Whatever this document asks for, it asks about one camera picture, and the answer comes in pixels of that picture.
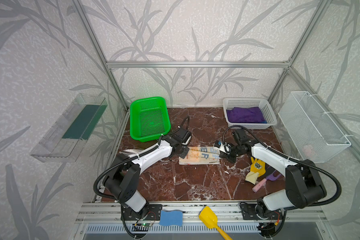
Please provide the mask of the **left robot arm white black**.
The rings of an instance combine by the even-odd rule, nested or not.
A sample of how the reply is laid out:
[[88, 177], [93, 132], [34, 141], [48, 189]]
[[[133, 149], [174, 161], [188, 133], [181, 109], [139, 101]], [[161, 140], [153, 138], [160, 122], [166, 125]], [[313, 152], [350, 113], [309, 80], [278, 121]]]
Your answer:
[[137, 153], [124, 151], [116, 155], [111, 167], [96, 178], [94, 193], [145, 216], [149, 203], [138, 191], [140, 175], [162, 159], [173, 156], [184, 159], [187, 156], [192, 139], [189, 124], [190, 117], [187, 116], [174, 132], [160, 136], [151, 147]]

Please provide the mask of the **white light-blue towel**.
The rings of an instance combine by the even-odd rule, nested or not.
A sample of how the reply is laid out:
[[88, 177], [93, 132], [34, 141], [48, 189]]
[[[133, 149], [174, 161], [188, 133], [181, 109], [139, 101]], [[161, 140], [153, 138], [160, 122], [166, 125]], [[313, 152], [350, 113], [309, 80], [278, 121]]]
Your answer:
[[179, 158], [180, 165], [218, 165], [220, 151], [214, 147], [189, 147], [184, 159]]

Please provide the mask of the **purple towel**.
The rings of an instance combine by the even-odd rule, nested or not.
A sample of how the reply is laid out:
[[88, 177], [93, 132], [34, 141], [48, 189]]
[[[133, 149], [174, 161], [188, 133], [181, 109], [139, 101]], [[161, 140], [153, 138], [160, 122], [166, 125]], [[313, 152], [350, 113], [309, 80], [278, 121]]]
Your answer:
[[262, 121], [266, 121], [261, 109], [259, 107], [253, 108], [233, 108], [226, 110], [227, 117], [231, 123], [254, 123], [260, 124]]

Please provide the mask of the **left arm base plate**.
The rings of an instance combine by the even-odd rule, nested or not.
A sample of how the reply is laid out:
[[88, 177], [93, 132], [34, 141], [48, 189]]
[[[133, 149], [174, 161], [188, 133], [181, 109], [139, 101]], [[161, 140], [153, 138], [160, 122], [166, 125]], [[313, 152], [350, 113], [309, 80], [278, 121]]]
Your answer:
[[132, 208], [122, 207], [122, 216], [125, 221], [159, 221], [163, 206], [160, 204], [145, 204], [145, 206], [138, 212]]

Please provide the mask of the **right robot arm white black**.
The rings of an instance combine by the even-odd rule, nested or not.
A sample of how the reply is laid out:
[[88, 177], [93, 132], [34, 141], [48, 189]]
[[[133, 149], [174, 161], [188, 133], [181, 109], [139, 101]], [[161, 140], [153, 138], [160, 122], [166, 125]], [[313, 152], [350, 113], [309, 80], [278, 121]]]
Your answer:
[[342, 186], [331, 173], [306, 159], [287, 156], [265, 144], [249, 129], [231, 126], [235, 144], [225, 138], [214, 143], [220, 157], [235, 163], [238, 157], [249, 155], [265, 162], [273, 171], [285, 178], [285, 188], [257, 200], [255, 213], [260, 219], [268, 219], [278, 210], [295, 210], [306, 207], [329, 205], [340, 198]]

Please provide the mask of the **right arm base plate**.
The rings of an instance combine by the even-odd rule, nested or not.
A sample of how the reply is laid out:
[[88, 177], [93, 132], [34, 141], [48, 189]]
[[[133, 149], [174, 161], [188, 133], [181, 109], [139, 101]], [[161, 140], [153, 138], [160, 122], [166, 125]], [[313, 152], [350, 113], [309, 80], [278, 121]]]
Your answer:
[[244, 220], [279, 221], [283, 218], [281, 210], [270, 211], [262, 203], [239, 203]]

